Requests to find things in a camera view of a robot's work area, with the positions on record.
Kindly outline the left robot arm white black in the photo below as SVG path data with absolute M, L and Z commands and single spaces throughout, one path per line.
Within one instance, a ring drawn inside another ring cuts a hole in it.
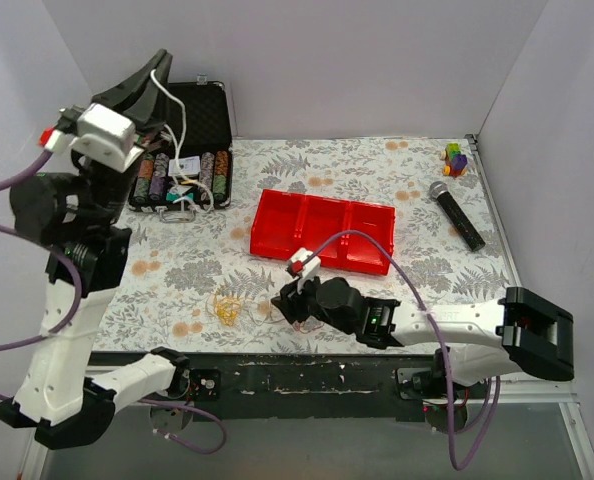
M 119 411 L 151 394 L 177 400 L 189 390 L 188 359 L 164 347 L 107 374 L 87 372 L 127 264 L 131 230 L 117 222 L 168 114 L 171 63 L 160 50 L 88 106 L 64 109 L 39 143 L 43 159 L 69 153 L 74 171 L 36 168 L 9 190 L 15 232 L 50 255 L 35 351 L 17 393 L 0 402 L 0 420 L 33 429 L 51 450 L 94 443 Z

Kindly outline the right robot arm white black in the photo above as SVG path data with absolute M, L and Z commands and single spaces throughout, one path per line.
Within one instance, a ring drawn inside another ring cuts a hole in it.
M 425 313 L 396 299 L 364 296 L 341 277 L 314 278 L 285 285 L 271 303 L 291 324 L 315 318 L 374 349 L 444 342 L 449 362 L 429 373 L 441 397 L 517 372 L 555 382 L 574 378 L 572 315 L 523 287 L 507 288 L 498 300 Z

